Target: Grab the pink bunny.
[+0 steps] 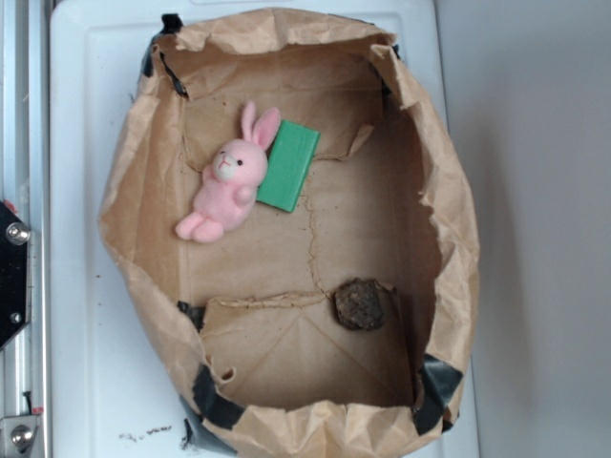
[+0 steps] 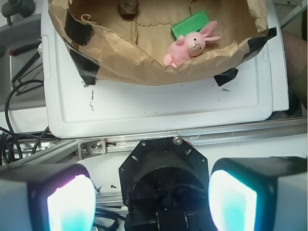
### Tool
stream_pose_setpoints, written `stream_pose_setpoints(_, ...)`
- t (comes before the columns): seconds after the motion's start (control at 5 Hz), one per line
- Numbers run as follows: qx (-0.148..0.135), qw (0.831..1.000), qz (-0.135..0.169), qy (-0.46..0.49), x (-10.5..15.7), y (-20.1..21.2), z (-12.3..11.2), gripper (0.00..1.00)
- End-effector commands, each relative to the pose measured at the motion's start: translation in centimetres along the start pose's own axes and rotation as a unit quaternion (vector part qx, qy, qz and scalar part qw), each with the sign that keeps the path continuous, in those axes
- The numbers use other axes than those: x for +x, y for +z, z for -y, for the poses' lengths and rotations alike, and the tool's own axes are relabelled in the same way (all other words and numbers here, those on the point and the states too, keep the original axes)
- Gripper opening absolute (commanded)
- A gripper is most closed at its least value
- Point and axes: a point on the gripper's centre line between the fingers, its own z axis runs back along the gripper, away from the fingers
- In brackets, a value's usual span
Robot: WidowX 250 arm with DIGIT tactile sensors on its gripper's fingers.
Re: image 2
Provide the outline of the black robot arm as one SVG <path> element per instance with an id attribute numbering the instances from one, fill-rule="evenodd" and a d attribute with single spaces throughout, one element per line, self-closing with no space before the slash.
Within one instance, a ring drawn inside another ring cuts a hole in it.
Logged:
<path id="1" fill-rule="evenodd" d="M 126 216 L 97 207 L 81 164 L 6 165 L 0 169 L 3 231 L 90 231 L 95 218 L 127 231 L 305 231 L 308 161 L 224 157 L 208 169 L 186 141 L 141 141 L 119 167 Z"/>

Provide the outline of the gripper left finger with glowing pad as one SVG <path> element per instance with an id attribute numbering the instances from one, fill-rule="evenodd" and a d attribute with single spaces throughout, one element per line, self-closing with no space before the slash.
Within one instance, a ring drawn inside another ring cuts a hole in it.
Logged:
<path id="1" fill-rule="evenodd" d="M 2 231 L 90 231 L 96 191 L 81 164 L 0 168 Z"/>

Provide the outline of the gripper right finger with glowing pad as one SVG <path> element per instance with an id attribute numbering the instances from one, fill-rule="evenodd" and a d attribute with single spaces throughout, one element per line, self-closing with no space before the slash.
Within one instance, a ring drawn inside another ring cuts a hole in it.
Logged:
<path id="1" fill-rule="evenodd" d="M 306 231 L 308 161 L 221 158 L 212 168 L 208 199 L 219 231 Z"/>

